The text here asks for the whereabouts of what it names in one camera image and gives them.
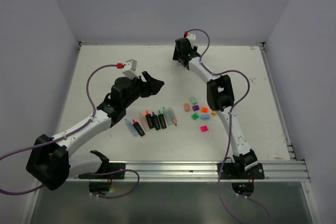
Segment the black marker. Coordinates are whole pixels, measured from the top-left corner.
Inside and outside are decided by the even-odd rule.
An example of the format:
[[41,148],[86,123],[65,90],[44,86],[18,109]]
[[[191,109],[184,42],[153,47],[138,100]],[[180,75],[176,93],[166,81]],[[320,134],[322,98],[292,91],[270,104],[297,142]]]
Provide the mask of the black marker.
[[150,129],[154,128],[154,122],[153,122],[152,116],[151,116],[151,114],[148,112],[148,110],[146,110],[146,120],[147,120],[147,123],[148,123],[149,128],[150,128]]
[[153,114],[152,114],[152,119],[153,119],[153,121],[154,121],[155,129],[156,129],[157,131],[158,131],[159,129],[161,129],[161,127],[160,127],[160,123],[159,123],[159,119],[158,119],[157,115],[154,114],[154,112],[153,112]]
[[164,116],[163,116],[163,114],[161,113],[160,110],[159,110],[158,118],[159,118],[161,128],[163,128],[163,129],[167,128],[166,121],[165,121]]
[[143,136],[145,134],[140,124],[134,119],[133,119],[133,126],[140,136]]

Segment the cable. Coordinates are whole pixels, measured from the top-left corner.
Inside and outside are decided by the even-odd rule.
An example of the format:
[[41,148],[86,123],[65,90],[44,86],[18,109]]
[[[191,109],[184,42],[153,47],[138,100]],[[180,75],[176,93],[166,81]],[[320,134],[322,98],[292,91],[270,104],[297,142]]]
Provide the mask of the cable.
[[[88,99],[89,99],[89,102],[93,108],[93,113],[92,113],[92,117],[94,117],[96,115],[96,107],[95,107],[95,104],[93,103],[92,101],[92,98],[90,96],[90,93],[89,93],[89,83],[90,83],[90,80],[92,78],[92,76],[98,72],[100,69],[103,69],[103,68],[107,68],[107,67],[116,67],[117,65],[113,64],[113,65],[104,65],[104,66],[101,66],[99,68],[97,68],[94,72],[92,72],[92,74],[89,76],[87,82],[86,82],[86,94],[88,96]],[[66,134],[66,137],[69,137],[69,136],[72,136],[74,134],[76,134],[77,132],[81,131],[82,129],[84,129],[86,126],[88,126],[90,123],[92,122],[91,119],[89,119],[85,124],[83,124],[81,127],[78,127],[77,129],[69,132],[68,134]],[[44,147],[44,146],[47,146],[49,144],[54,144],[54,143],[57,143],[61,140],[64,139],[64,136],[61,136],[57,139],[54,139],[50,142],[47,142],[47,143],[43,143],[43,144],[37,144],[37,145],[34,145],[34,146],[29,146],[29,147],[24,147],[24,148],[21,148],[21,149],[18,149],[18,150],[15,150],[15,151],[12,151],[12,152],[9,152],[7,154],[4,154],[0,157],[0,161],[7,158],[7,157],[10,157],[12,155],[15,155],[17,153],[20,153],[20,152],[25,152],[25,151],[28,151],[28,150],[34,150],[34,149],[37,149],[37,148],[41,148],[41,147]],[[26,190],[26,191],[18,191],[18,192],[13,192],[13,191],[6,191],[6,190],[3,190],[0,188],[0,193],[1,194],[6,194],[6,195],[11,195],[11,196],[18,196],[18,195],[24,195],[24,194],[29,194],[33,191],[36,191],[38,189],[41,189],[42,187],[44,187],[44,185],[40,185],[38,187],[35,187],[33,189],[29,189],[29,190]]]
[[135,173],[136,176],[138,177],[138,180],[136,181],[135,185],[133,186],[133,188],[131,190],[127,191],[124,194],[120,194],[120,195],[116,195],[116,196],[105,196],[105,195],[96,194],[96,197],[103,198],[103,199],[117,199],[117,198],[124,197],[124,196],[132,193],[138,187],[139,181],[140,181],[140,175],[139,175],[138,172],[136,172],[135,170],[131,170],[131,169],[116,170],[114,172],[109,172],[109,173],[89,173],[89,175],[95,175],[95,176],[108,176],[108,175],[112,175],[112,174],[116,174],[116,173],[123,173],[123,172],[132,172],[132,173]]
[[[234,73],[238,73],[240,75],[242,75],[244,77],[244,79],[246,80],[247,82],[247,90],[246,90],[246,93],[236,102],[232,105],[230,111],[229,111],[229,134],[228,134],[228,144],[227,144],[227,148],[226,148],[226,152],[225,152],[225,156],[224,156],[224,159],[222,161],[222,165],[220,166],[220,169],[219,169],[219,174],[218,174],[218,181],[217,181],[217,191],[218,191],[218,196],[219,196],[219,199],[223,205],[223,207],[225,208],[225,210],[234,218],[236,219],[238,222],[240,223],[244,223],[242,220],[240,220],[229,208],[228,206],[226,205],[226,203],[224,202],[224,199],[221,195],[221,181],[220,181],[220,178],[222,176],[222,171],[223,171],[223,167],[224,167],[224,164],[225,164],[225,161],[226,161],[226,158],[227,158],[227,155],[228,155],[228,152],[230,150],[230,145],[231,145],[231,134],[232,134],[232,111],[233,111],[233,108],[238,104],[240,103],[246,96],[247,94],[249,93],[250,91],[250,82],[247,78],[247,76],[245,74],[243,74],[242,72],[238,71],[238,70],[227,70],[227,71],[224,71],[224,72],[220,72],[220,73],[214,73],[214,72],[211,72],[202,62],[201,62],[201,59],[202,57],[204,56],[204,54],[207,52],[209,46],[210,46],[210,37],[208,35],[208,33],[204,30],[201,30],[201,29],[190,29],[188,30],[187,32],[189,33],[190,31],[201,31],[203,32],[207,39],[208,39],[208,44],[207,44],[207,47],[205,48],[204,52],[201,54],[201,56],[199,57],[200,59],[200,64],[201,66],[210,74],[214,75],[214,76],[221,76],[223,74],[226,74],[226,73],[230,73],[230,72],[234,72]],[[255,199],[252,199],[252,198],[247,198],[248,200],[258,204],[259,206],[261,206],[267,213],[267,216],[268,216],[268,223],[271,223],[271,213],[269,212],[269,210],[266,208],[266,206],[264,206],[261,202],[255,200]]]

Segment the pink block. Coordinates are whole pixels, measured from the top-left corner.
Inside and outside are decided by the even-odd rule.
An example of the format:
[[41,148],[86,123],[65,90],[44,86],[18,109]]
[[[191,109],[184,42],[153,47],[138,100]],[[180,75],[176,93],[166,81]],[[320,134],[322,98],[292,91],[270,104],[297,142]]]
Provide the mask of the pink block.
[[206,125],[199,127],[201,129],[201,132],[205,132],[208,130],[208,127]]

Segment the purple block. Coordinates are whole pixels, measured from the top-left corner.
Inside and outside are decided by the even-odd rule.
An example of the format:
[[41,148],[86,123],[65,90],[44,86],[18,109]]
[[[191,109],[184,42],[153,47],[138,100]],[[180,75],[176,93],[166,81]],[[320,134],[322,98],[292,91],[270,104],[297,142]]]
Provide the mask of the purple block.
[[193,111],[196,111],[196,110],[199,110],[199,106],[198,105],[193,106]]

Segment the blue marker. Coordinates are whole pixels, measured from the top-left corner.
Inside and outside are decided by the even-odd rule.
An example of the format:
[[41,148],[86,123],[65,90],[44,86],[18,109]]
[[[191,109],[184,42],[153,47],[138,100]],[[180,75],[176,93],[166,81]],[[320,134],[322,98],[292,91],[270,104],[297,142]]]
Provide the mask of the blue marker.
[[134,128],[132,122],[128,119],[125,119],[125,123],[127,125],[127,127],[130,129],[130,131],[132,132],[133,136],[137,136],[138,132],[137,130]]
[[210,115],[209,114],[202,114],[201,119],[202,120],[208,120],[208,119],[210,119]]

